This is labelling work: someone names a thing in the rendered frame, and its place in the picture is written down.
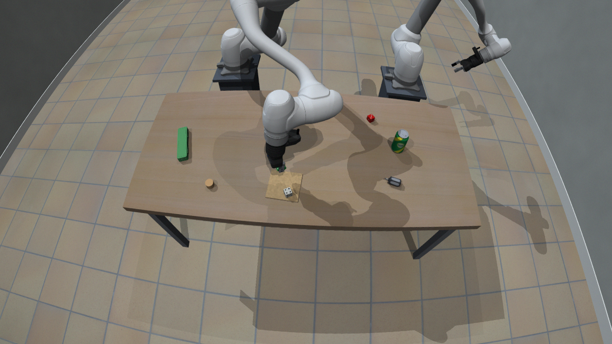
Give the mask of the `tan mat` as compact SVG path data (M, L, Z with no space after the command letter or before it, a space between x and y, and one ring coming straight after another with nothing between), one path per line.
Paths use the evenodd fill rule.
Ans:
M303 173L285 171L278 173L277 170L271 170L266 198L298 202L302 175ZM292 190L293 196L286 198L284 189L288 187Z

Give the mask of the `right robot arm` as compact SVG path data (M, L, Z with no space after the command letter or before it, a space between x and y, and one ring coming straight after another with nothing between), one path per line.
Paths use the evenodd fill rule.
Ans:
M339 92L319 83L303 62L282 48L287 37L284 29L278 26L284 10L300 0L229 1L242 29L231 28L223 33L223 62L217 63L217 67L223 68L221 76L249 74L253 55L264 53L288 68L300 81L297 97L281 89L267 96L262 112L266 133L282 137L295 127L319 123L338 115L343 109L343 98ZM264 7L261 24L260 7Z

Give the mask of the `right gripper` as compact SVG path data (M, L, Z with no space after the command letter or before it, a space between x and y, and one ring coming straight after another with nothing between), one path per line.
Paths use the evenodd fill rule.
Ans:
M266 154L272 168L278 168L278 172L284 172L285 162L283 155L285 147L296 145L300 142L299 129L290 130L288 134L282 137L273 137L264 130L264 138L266 140Z

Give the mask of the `green rounded box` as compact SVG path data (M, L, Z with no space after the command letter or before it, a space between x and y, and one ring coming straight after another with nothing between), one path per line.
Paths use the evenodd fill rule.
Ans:
M178 161L188 160L188 128L178 128L177 136L177 159Z

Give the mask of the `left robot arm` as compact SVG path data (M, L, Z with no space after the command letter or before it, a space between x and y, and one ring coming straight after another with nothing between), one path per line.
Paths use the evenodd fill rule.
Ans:
M468 0L476 13L478 35L486 46L492 60L511 51L507 38L498 38L494 28L485 19L483 0ZM419 92L417 84L424 53L419 46L421 31L441 0L421 0L407 24L401 25L391 35L392 52L395 54L395 70L389 69L385 79L392 81L392 88ZM415 43L414 43L415 42Z

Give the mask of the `green soda can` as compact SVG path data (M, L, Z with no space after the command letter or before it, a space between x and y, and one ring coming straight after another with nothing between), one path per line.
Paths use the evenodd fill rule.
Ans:
M399 130L396 132L395 139L392 142L392 150L396 153L400 154L404 151L404 148L407 144L407 140L409 139L409 134L406 130Z

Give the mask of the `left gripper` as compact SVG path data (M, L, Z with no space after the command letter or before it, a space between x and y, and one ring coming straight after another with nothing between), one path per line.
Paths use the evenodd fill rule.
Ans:
M457 71L461 71L462 69L464 70L464 72L469 71L471 68L482 65L483 63L487 63L489 61L492 60L490 53L488 52L487 48L483 48L481 49L479 52L477 51L477 49L479 49L479 47L473 47L473 52L476 54L473 54L472 56L468 57L467 59L463 59L463 60L457 60L456 62L452 63L452 66L455 66L457 64L461 64L461 67L456 68L454 71L455 73ZM480 53L480 54L479 54Z

